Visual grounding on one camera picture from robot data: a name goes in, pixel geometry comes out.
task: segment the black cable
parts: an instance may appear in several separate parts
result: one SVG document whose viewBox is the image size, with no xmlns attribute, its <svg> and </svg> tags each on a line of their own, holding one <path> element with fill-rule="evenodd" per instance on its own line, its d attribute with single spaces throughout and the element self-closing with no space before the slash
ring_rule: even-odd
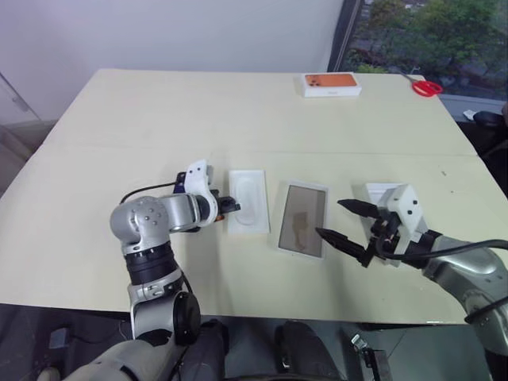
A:
<svg viewBox="0 0 508 381">
<path fill-rule="evenodd" d="M 171 185 L 175 185 L 175 184 L 176 184 L 176 181 L 174 181 L 173 183 L 152 185 L 150 187 L 139 188 L 139 189 L 133 190 L 132 192 L 129 192 L 124 197 L 122 197 L 120 203 L 123 204 L 125 202 L 125 200 L 127 198 L 129 198 L 130 196 L 132 196 L 133 194 L 136 194 L 139 192 L 144 192 L 144 191 L 150 191 L 151 189 L 156 189 L 156 188 L 170 187 Z"/>
<path fill-rule="evenodd" d="M 185 283 L 185 287 L 187 287 L 187 290 L 193 294 L 194 292 L 192 291 L 192 287 L 189 283 L 189 279 L 187 279 L 187 277 L 185 276 L 185 273 L 182 271 L 182 278 L 183 278 L 183 282 Z"/>
<path fill-rule="evenodd" d="M 393 254 L 386 252 L 383 249 L 383 242 L 386 237 L 380 236 L 375 242 L 375 250 L 378 254 L 389 260 L 428 260 L 437 258 L 439 256 L 451 256 L 454 254 L 461 254 L 462 252 L 469 252 L 475 248 L 502 248 L 508 250 L 508 241 L 505 240 L 487 240 L 474 242 L 472 244 L 464 244 L 456 248 L 446 248 L 444 250 L 437 250 L 436 252 L 420 252 L 413 254 Z"/>
<path fill-rule="evenodd" d="M 495 310 L 496 308 L 506 303 L 508 303 L 508 296 L 500 298 L 498 301 L 492 302 L 491 304 L 487 304 L 486 306 L 480 308 L 479 310 L 476 310 L 475 312 L 471 312 L 468 316 L 466 316 L 464 321 L 468 324 L 471 324 L 474 320 L 476 320 L 478 316 L 486 314 L 487 312 L 490 312 L 492 310 Z"/>
</svg>

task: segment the white wall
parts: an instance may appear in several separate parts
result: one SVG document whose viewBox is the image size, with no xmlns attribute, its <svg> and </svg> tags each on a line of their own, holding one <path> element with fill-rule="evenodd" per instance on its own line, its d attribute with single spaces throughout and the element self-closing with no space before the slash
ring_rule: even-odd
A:
<svg viewBox="0 0 508 381">
<path fill-rule="evenodd" d="M 342 0 L 1 0 L 0 72 L 42 120 L 100 67 L 325 71 Z"/>
</svg>

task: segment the orange phone box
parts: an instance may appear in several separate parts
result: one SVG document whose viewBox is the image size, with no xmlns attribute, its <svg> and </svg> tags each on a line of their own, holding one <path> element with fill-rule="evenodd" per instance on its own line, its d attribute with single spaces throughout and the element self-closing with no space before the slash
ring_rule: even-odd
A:
<svg viewBox="0 0 508 381">
<path fill-rule="evenodd" d="M 353 73 L 302 74 L 303 96 L 357 97 L 362 91 Z"/>
</svg>

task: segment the scissors handle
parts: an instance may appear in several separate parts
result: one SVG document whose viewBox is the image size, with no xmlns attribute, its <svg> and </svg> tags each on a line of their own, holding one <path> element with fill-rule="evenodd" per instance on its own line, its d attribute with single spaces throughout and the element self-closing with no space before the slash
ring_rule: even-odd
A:
<svg viewBox="0 0 508 381">
<path fill-rule="evenodd" d="M 443 88 L 430 81 L 416 81 L 411 83 L 413 90 L 422 97 L 433 97 L 443 92 Z"/>
</svg>

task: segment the red scissors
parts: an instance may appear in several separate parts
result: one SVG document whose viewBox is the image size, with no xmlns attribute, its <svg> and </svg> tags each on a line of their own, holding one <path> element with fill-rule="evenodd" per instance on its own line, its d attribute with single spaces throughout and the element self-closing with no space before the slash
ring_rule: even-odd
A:
<svg viewBox="0 0 508 381">
<path fill-rule="evenodd" d="M 411 81 L 411 87 L 413 87 L 414 92 L 422 97 L 433 97 L 434 95 L 438 95 L 443 92 L 443 88 L 437 83 L 430 81 L 418 81 L 417 79 L 409 77 L 408 74 L 400 74 Z"/>
</svg>

